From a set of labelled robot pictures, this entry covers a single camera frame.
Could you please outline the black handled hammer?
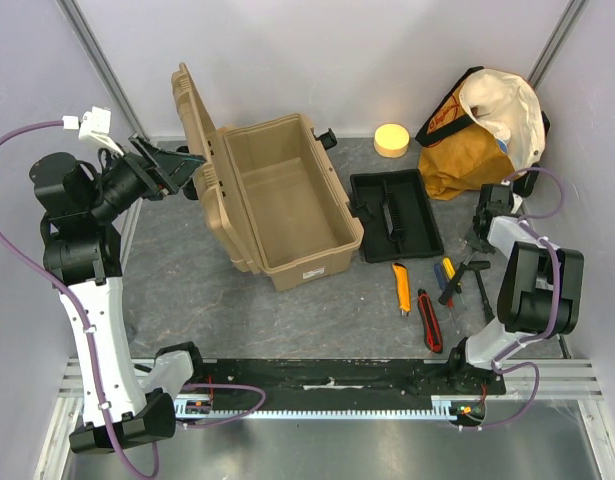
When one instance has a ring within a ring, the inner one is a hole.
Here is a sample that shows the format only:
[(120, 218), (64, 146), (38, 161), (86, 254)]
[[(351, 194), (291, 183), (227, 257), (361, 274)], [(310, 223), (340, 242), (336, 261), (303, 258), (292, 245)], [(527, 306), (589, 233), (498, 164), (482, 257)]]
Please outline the black handled hammer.
[(471, 252), (468, 254), (466, 259), (459, 264), (459, 267), (457, 269), (455, 269), (454, 267), (452, 267), (451, 269), (448, 268), (448, 266), (451, 264), (451, 261), (448, 257), (445, 257), (442, 260), (441, 271), (447, 277), (447, 285), (443, 288), (443, 291), (440, 297), (438, 298), (438, 302), (441, 305), (444, 305), (444, 306), (449, 305), (449, 301), (452, 299), (453, 294), (458, 293), (458, 286), (461, 283), (462, 276), (464, 275), (466, 271), (469, 271), (469, 270), (475, 272), (476, 281), (478, 284), (478, 288), (481, 294), (481, 300), (483, 301), (483, 304), (484, 305), (489, 304), (489, 300), (488, 300), (486, 290), (484, 287), (484, 282), (482, 279), (482, 274), (480, 273), (480, 271), (482, 270), (482, 267), (473, 269), (472, 267), (469, 266), (471, 258), (476, 253), (486, 254), (488, 252), (488, 249), (484, 247), (483, 245), (476, 245), (474, 243), (470, 244), (470, 248), (471, 248)]

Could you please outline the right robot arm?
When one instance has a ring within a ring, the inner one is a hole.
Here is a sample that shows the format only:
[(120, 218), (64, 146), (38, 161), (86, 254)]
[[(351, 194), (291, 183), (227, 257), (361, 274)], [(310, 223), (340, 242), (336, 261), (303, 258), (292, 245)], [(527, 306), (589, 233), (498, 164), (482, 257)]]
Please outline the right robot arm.
[(584, 255), (553, 244), (513, 213), (512, 187), (486, 184), (466, 235), (472, 253), (502, 253), (507, 266), (496, 314), (450, 353), (445, 381), (464, 394), (500, 374), (504, 360), (529, 344), (566, 335), (580, 311)]

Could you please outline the yellow and black screwdriver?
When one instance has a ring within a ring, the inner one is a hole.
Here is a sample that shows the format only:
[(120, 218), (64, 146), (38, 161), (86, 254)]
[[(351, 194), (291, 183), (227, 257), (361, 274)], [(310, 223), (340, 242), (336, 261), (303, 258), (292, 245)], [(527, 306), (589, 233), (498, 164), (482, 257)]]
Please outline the yellow and black screwdriver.
[(455, 306), (455, 302), (454, 302), (454, 294), (457, 294), (458, 296), (462, 295), (462, 283), (461, 280), (455, 280), (455, 277), (457, 275), (456, 269), (451, 261), (451, 259), (449, 257), (444, 257), (442, 259), (441, 265), (444, 267), (445, 270), (445, 274), (448, 280), (448, 285), (445, 289), (444, 292), (442, 292), (441, 297), (444, 298), (447, 302), (449, 297), (453, 298), (453, 303)]

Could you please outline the tan plastic tool box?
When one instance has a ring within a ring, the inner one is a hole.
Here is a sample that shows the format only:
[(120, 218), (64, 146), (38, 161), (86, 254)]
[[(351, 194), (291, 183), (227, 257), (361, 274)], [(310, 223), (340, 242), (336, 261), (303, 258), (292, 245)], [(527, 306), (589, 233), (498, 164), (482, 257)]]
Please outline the tan plastic tool box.
[(326, 152), (334, 134), (301, 113), (218, 128), (186, 64), (171, 85), (187, 147), (206, 159), (193, 176), (206, 225), (232, 264), (278, 291), (346, 271), (364, 229)]

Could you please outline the black tool box tray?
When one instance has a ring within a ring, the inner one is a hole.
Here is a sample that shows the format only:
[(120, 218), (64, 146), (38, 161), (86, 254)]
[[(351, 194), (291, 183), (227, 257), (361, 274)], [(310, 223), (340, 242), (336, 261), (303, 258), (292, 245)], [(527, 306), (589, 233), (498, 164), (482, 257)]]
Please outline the black tool box tray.
[(444, 245), (417, 169), (350, 176), (351, 212), (364, 228), (361, 244), (368, 263), (431, 258)]

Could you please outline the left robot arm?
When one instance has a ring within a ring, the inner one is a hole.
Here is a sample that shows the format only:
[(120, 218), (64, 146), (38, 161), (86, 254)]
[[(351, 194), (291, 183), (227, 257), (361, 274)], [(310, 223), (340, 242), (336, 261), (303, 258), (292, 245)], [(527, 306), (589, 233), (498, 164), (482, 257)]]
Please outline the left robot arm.
[(130, 151), (100, 149), (100, 167), (57, 152), (29, 172), (45, 210), (43, 266), (58, 283), (81, 369), (83, 424), (69, 437), (76, 454), (171, 438), (178, 393), (197, 392), (207, 380), (191, 342), (160, 349), (146, 379), (138, 379), (123, 320), (121, 235), (114, 226), (137, 200), (184, 189), (206, 159), (157, 148), (139, 135), (129, 140)]

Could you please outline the blue and red screwdriver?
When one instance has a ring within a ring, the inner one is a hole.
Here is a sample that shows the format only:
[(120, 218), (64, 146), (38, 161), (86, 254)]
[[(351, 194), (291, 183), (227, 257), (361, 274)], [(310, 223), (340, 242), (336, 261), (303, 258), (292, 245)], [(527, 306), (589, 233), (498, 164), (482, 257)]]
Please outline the blue and red screwdriver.
[[(446, 277), (446, 274), (445, 274), (444, 267), (439, 262), (437, 262), (437, 263), (435, 263), (433, 265), (433, 270), (434, 270), (434, 274), (435, 274), (437, 283), (439, 285), (439, 289), (440, 289), (441, 292), (444, 292), (446, 287), (447, 287), (447, 285), (448, 285), (448, 280), (447, 280), (447, 277)], [(453, 298), (452, 297), (448, 298), (448, 300), (446, 302), (446, 307), (449, 310), (450, 317), (451, 317), (451, 319), (452, 319), (452, 321), (454, 323), (454, 326), (458, 327), (458, 323), (457, 323), (457, 319), (456, 319), (456, 316), (455, 316), (454, 303), (453, 303)]]

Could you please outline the black rubber mallet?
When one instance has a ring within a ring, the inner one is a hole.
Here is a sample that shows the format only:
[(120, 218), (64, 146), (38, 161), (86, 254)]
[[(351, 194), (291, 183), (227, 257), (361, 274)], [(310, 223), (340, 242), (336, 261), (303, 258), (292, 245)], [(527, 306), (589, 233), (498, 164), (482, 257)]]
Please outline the black rubber mallet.
[(495, 315), (493, 313), (493, 309), (486, 291), (486, 287), (482, 277), (482, 271), (490, 269), (491, 263), (488, 260), (469, 260), (467, 262), (464, 262), (463, 265), (465, 266), (466, 271), (471, 271), (475, 275), (475, 279), (481, 296), (481, 305), (484, 318), (486, 323), (489, 324), (495, 318)]

